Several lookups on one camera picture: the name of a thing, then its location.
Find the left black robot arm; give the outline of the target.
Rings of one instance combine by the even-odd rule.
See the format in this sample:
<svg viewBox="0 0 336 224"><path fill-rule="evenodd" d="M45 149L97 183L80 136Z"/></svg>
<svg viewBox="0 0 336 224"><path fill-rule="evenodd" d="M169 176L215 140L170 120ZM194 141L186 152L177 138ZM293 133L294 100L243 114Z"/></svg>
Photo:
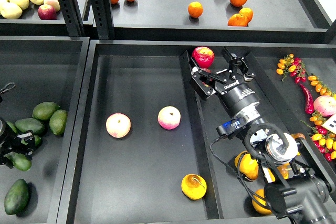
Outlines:
<svg viewBox="0 0 336 224"><path fill-rule="evenodd" d="M35 137L31 130L18 134L1 118L1 165L28 171L35 149Z"/></svg>

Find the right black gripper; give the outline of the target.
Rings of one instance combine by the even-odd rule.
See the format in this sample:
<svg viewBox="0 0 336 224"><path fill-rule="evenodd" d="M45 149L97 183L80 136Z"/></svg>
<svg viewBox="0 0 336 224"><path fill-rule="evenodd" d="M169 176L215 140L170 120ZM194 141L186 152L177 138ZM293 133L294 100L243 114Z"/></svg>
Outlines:
<svg viewBox="0 0 336 224"><path fill-rule="evenodd" d="M188 57L190 83L202 100L207 100L216 93L228 115L234 118L249 106L259 106L260 98L246 83L252 81L255 74L248 70L245 58L230 53L226 47L221 53L228 68L216 74L201 68L193 57Z"/></svg>

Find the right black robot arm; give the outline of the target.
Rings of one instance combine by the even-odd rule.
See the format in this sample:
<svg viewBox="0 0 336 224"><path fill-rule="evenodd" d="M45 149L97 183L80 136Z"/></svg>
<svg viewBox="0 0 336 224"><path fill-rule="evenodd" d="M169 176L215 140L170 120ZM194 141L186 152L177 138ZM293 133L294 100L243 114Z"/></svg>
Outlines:
<svg viewBox="0 0 336 224"><path fill-rule="evenodd" d="M257 162L264 193L248 189L248 195L278 219L334 223L324 204L335 191L335 183L319 165L316 154L303 137L285 133L261 117L257 111L260 98L249 86L255 74L248 70L244 58L226 48L222 54L228 68L219 72L211 72L187 55L190 83L203 100L216 95L229 115L229 121L216 129L218 139L240 139L245 154Z"/></svg>

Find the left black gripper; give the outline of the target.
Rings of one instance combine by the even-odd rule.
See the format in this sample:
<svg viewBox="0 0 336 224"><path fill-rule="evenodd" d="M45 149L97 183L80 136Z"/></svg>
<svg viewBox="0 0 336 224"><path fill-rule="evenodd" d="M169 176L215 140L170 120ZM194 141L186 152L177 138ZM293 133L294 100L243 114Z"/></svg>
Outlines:
<svg viewBox="0 0 336 224"><path fill-rule="evenodd" d="M13 165L5 157L6 154L15 152L24 154L32 161L32 153L35 151L35 139L32 131L16 135L11 129L1 132L1 165L13 168Z"/></svg>

